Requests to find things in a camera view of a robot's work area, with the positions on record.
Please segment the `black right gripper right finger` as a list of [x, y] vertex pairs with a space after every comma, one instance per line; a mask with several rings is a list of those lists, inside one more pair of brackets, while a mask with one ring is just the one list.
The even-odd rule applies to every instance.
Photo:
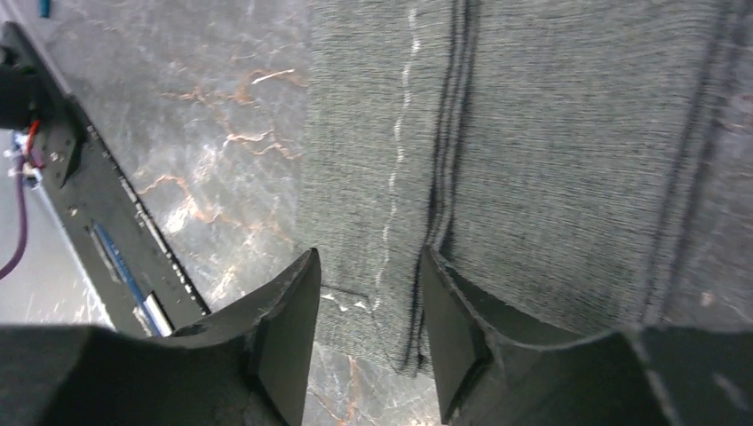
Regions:
[[749, 425], [750, 327], [582, 336], [481, 290], [432, 248], [420, 286], [446, 425]]

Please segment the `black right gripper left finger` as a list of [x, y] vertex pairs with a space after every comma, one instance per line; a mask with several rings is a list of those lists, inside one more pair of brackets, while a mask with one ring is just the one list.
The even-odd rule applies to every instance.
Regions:
[[4, 425], [299, 425], [321, 261], [164, 338], [99, 326], [1, 329]]

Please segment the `grey cloth napkin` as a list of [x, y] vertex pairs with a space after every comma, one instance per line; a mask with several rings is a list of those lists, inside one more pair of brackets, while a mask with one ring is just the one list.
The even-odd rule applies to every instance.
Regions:
[[424, 248], [547, 324], [752, 320], [749, 1], [317, 1], [321, 343], [430, 368]]

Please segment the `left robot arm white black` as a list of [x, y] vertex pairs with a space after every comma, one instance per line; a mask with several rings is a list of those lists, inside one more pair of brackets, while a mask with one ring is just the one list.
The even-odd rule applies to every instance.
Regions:
[[1, 46], [1, 129], [24, 130], [36, 117], [39, 82], [17, 64], [18, 55]]

